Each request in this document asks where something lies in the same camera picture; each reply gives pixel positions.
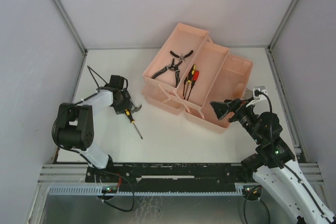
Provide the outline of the yellow black screwdriver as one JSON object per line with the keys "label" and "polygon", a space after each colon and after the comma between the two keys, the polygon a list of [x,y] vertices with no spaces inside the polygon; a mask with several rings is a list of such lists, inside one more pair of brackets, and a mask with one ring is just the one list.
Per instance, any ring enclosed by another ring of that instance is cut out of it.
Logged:
{"label": "yellow black screwdriver", "polygon": [[193,64],[191,69],[189,70],[186,78],[184,79],[184,86],[183,86],[183,98],[184,99],[186,98],[186,94],[187,94],[189,85],[192,83],[193,75],[194,75],[195,71],[196,71],[196,65]]}
{"label": "yellow black screwdriver", "polygon": [[136,126],[136,124],[135,124],[135,120],[134,120],[134,118],[133,118],[133,116],[132,116],[131,111],[130,111],[129,109],[125,109],[124,113],[125,113],[125,115],[127,116],[127,118],[128,118],[128,120],[130,121],[130,123],[134,126],[134,128],[135,128],[136,132],[138,133],[140,139],[143,139],[143,137],[142,137],[142,135],[141,135],[139,129],[137,128],[137,126]]}

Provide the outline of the black claw hammer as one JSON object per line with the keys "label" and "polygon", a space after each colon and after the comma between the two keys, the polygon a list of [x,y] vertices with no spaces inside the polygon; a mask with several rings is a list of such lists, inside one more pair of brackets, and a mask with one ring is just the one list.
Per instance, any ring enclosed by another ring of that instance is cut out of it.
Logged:
{"label": "black claw hammer", "polygon": [[140,104],[140,105],[136,105],[136,104],[134,103],[133,99],[130,99],[130,102],[131,102],[131,104],[132,104],[132,108],[131,108],[131,113],[132,113],[132,114],[141,110],[141,108],[142,108],[142,104]]}

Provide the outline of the beige tool box latch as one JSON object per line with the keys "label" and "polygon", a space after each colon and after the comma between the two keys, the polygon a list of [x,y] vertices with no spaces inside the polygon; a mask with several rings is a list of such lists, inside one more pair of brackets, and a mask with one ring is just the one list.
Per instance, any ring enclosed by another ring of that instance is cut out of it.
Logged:
{"label": "beige tool box latch", "polygon": [[253,98],[253,91],[250,90],[250,89],[245,89],[245,93],[244,93],[242,99],[243,100],[249,100],[251,98]]}

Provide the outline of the red black screwdriver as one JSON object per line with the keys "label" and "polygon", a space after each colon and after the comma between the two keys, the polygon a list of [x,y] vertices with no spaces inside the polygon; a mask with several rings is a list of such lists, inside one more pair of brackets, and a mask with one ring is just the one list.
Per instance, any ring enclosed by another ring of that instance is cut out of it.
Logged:
{"label": "red black screwdriver", "polygon": [[196,81],[197,81],[197,79],[198,79],[199,73],[200,73],[200,72],[199,72],[198,70],[196,70],[195,73],[193,74],[192,82],[191,82],[191,88],[190,88],[188,97],[187,97],[187,99],[186,99],[187,101],[189,100],[189,97],[190,97],[190,95],[191,95],[192,89],[193,89],[193,87],[195,86],[195,83],[196,83]]}

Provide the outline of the pink translucent tool box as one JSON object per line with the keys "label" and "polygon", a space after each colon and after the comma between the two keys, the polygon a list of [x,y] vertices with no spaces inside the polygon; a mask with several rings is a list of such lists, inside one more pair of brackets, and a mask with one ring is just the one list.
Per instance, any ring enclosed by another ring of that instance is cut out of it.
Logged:
{"label": "pink translucent tool box", "polygon": [[222,134],[229,127],[228,119],[233,114],[218,120],[210,102],[242,98],[252,68],[252,61],[228,54],[201,109],[189,108],[181,97],[176,97],[173,92],[164,91],[159,86],[146,84],[141,93],[150,105],[174,115],[184,114],[188,121]]}

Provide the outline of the black handled pliers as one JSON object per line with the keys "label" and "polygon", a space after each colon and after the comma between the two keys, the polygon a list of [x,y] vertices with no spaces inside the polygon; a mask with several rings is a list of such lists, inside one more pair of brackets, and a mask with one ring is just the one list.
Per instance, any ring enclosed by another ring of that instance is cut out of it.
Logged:
{"label": "black handled pliers", "polygon": [[188,58],[189,56],[191,56],[193,53],[194,53],[194,50],[191,50],[191,51],[190,51],[189,53],[187,53],[187,54],[180,54],[180,55],[178,55],[178,54],[174,53],[173,51],[170,51],[170,54],[171,54],[173,57],[179,59],[179,61],[185,61],[185,59]]}

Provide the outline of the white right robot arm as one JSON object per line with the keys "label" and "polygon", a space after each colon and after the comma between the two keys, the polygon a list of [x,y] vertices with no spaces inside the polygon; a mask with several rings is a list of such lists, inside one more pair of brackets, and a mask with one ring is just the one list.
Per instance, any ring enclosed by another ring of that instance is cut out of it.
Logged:
{"label": "white right robot arm", "polygon": [[255,141],[255,154],[241,165],[282,207],[291,223],[335,223],[335,214],[319,198],[280,137],[282,127],[272,109],[256,114],[253,99],[212,101],[210,105],[219,120],[231,113],[229,122],[239,122]]}

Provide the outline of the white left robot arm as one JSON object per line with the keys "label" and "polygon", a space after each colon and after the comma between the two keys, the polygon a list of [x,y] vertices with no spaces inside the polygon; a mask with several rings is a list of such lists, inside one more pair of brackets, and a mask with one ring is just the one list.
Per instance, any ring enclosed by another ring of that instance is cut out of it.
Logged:
{"label": "white left robot arm", "polygon": [[112,158],[94,142],[94,116],[105,108],[114,108],[116,114],[124,114],[130,123],[135,123],[126,78],[112,75],[92,95],[76,103],[62,103],[52,127],[54,143],[60,149],[79,154],[94,168],[107,168]]}

